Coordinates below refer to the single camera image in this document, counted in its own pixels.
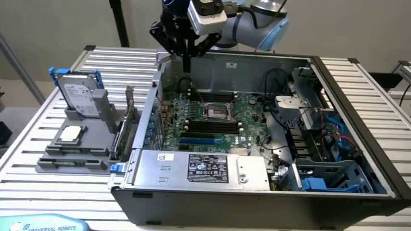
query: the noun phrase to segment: warning label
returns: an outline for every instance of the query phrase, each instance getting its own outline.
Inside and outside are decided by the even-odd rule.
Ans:
[[[188,155],[189,182],[228,183],[228,165],[225,155]]]
[[[89,89],[82,85],[65,84],[64,88],[76,111],[84,116],[98,116]]]

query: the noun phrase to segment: motherboard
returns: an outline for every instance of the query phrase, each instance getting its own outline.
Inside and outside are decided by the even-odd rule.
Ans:
[[[264,156],[264,101],[256,94],[168,93],[161,102],[164,151]]]

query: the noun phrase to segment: connector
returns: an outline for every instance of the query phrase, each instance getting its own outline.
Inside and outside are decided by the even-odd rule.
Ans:
[[[232,18],[237,16],[237,13],[243,11],[240,9],[240,6],[237,6],[236,2],[227,1],[223,4],[224,4],[224,12],[225,12],[227,18]]]

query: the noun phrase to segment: power supply label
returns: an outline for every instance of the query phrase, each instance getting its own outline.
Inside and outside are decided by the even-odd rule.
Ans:
[[[225,155],[188,155],[189,182],[228,183],[228,165]]]

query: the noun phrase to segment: cpu socket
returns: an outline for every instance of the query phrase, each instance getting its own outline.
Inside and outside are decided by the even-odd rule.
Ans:
[[[228,103],[204,103],[203,115],[208,118],[231,119],[231,107]]]

